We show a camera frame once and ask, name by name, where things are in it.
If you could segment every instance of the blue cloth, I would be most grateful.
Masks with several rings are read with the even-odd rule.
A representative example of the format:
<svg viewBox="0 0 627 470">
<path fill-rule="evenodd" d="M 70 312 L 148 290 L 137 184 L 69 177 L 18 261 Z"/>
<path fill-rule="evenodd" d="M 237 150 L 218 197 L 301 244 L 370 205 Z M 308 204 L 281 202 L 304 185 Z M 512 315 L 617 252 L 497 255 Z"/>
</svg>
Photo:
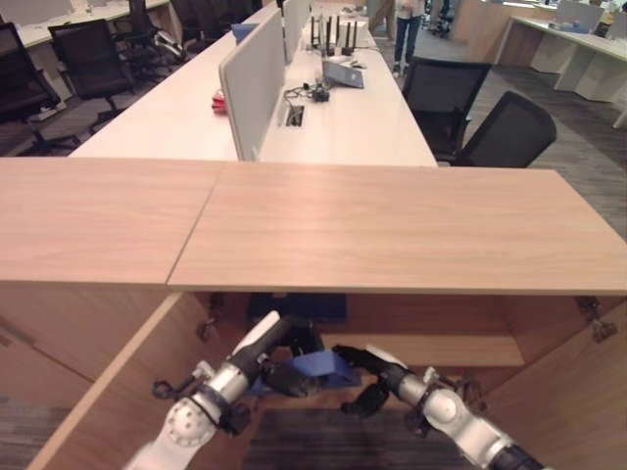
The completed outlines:
<svg viewBox="0 0 627 470">
<path fill-rule="evenodd" d="M 403 57 L 403 43 L 405 42 L 405 35 L 407 33 L 408 47 L 405 51 L 405 62 L 407 64 L 410 63 L 415 49 L 415 39 L 418 36 L 420 20 L 422 20 L 422 17 L 411 17 L 408 20 L 396 18 L 396 46 L 394 47 L 394 62 L 400 62 Z"/>
</svg>

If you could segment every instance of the cabinet door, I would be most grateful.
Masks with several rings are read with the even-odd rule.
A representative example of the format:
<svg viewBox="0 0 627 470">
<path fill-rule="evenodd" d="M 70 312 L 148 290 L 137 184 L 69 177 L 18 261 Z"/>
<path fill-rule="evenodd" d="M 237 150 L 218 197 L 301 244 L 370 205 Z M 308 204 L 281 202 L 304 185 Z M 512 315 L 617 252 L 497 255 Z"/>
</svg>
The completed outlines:
<svg viewBox="0 0 627 470">
<path fill-rule="evenodd" d="M 200 359 L 217 367 L 242 338 L 246 329 L 244 308 L 234 311 L 235 304 L 227 298 L 209 340 L 204 343 L 196 329 L 207 320 L 207 313 L 197 298 L 181 293 L 169 295 L 28 468 L 122 468 L 135 452 L 157 437 L 172 405 L 169 400 L 152 397 L 153 382 L 177 383 Z M 190 468 L 239 468 L 255 433 L 255 424 L 234 439 L 218 432 L 197 454 Z"/>
<path fill-rule="evenodd" d="M 552 468 L 625 468 L 626 320 L 617 306 L 603 317 L 617 334 L 597 344 L 586 328 L 498 387 L 491 418 Z"/>
<path fill-rule="evenodd" d="M 91 383 L 41 352 L 0 322 L 0 395 L 70 407 Z"/>
<path fill-rule="evenodd" d="M 37 349 L 94 381 L 167 295 L 149 289 L 2 285 L 0 318 L 28 335 Z"/>
</svg>

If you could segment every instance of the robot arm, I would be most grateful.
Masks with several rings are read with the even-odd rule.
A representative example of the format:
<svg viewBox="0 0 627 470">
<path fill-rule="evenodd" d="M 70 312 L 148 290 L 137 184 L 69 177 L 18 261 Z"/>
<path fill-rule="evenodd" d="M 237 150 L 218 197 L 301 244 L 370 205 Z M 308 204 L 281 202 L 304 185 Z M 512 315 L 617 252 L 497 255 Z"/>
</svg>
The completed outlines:
<svg viewBox="0 0 627 470">
<path fill-rule="evenodd" d="M 406 422 L 412 431 L 425 436 L 436 429 L 449 436 L 473 465 L 489 470 L 550 470 L 518 446 L 507 434 L 484 418 L 475 416 L 458 394 L 436 383 L 432 368 L 425 380 L 392 355 L 376 347 L 366 350 L 336 346 L 333 350 L 355 367 L 376 375 L 376 384 L 367 387 L 342 411 L 367 417 L 378 411 L 389 393 L 411 406 Z"/>
<path fill-rule="evenodd" d="M 174 470 L 187 467 L 196 452 L 209 442 L 217 429 L 240 434 L 250 422 L 250 409 L 237 401 L 259 377 L 277 392 L 289 397 L 316 393 L 319 379 L 301 374 L 282 363 L 270 362 L 278 346 L 290 346 L 293 354 L 323 349 L 309 322 L 269 313 L 235 347 L 215 372 L 201 361 L 192 375 L 172 392 L 167 384 L 156 384 L 160 398 L 176 398 L 159 436 L 143 447 L 126 465 L 126 470 Z"/>
</svg>

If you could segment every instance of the person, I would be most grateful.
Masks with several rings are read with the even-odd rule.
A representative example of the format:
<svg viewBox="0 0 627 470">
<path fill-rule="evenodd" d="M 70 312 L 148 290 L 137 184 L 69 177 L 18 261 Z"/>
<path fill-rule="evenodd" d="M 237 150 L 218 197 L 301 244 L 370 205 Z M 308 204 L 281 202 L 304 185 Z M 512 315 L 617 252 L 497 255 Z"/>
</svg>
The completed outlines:
<svg viewBox="0 0 627 470">
<path fill-rule="evenodd" d="M 422 15 L 424 15 L 424 0 L 397 0 L 396 45 L 394 47 L 394 66 L 392 67 L 392 75 L 395 78 L 401 73 L 401 59 L 403 58 L 406 35 L 407 48 L 403 75 L 408 72 Z"/>
<path fill-rule="evenodd" d="M 384 19 L 385 33 L 388 39 L 393 40 L 394 31 L 392 30 L 391 22 L 394 20 L 394 0 L 382 0 L 380 8 L 377 10 L 376 14 L 370 18 L 368 23 L 370 34 L 374 35 L 374 31 L 383 23 Z"/>
</svg>

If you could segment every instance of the office chair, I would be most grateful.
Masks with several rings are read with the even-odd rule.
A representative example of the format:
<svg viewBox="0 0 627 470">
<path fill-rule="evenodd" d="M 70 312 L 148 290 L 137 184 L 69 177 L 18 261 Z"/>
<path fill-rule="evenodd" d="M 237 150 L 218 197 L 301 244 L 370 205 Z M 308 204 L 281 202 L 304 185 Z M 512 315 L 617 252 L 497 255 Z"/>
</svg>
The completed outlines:
<svg viewBox="0 0 627 470">
<path fill-rule="evenodd" d="M 196 17 L 196 12 L 192 7 L 191 0 L 170 0 L 170 2 L 181 25 L 183 47 L 189 52 L 201 52 L 209 44 L 203 40 L 202 29 Z M 192 40 L 195 42 L 185 46 L 186 42 Z"/>
<path fill-rule="evenodd" d="M 232 23 L 226 0 L 190 0 L 204 40 L 214 43 L 230 30 Z"/>
<path fill-rule="evenodd" d="M 454 155 L 463 144 L 468 113 L 490 64 L 414 57 L 403 96 L 434 154 Z"/>
<path fill-rule="evenodd" d="M 508 91 L 456 157 L 436 159 L 451 166 L 526 168 L 556 138 L 549 113 Z"/>
<path fill-rule="evenodd" d="M 159 29 L 148 16 L 146 0 L 128 0 L 128 16 L 114 22 L 117 31 L 114 40 L 124 44 L 121 54 L 128 62 L 133 76 L 138 80 L 153 82 L 165 78 L 158 68 L 171 71 L 165 51 L 156 47 L 155 34 Z"/>
<path fill-rule="evenodd" d="M 253 14 L 251 0 L 230 0 L 230 13 L 234 23 L 243 23 Z"/>
<path fill-rule="evenodd" d="M 54 108 L 61 99 L 37 70 L 13 23 L 0 24 L 0 123 L 19 120 L 35 141 L 20 155 L 47 154 L 54 149 L 73 150 L 80 144 L 75 135 L 45 139 L 28 119 L 42 108 Z"/>
<path fill-rule="evenodd" d="M 118 109 L 113 96 L 133 90 L 133 78 L 116 49 L 106 20 L 50 26 L 53 46 L 66 70 L 62 76 L 69 79 L 74 92 L 82 100 L 104 98 L 111 106 L 98 114 L 89 125 L 93 135 L 96 128 L 115 118 Z"/>
</svg>

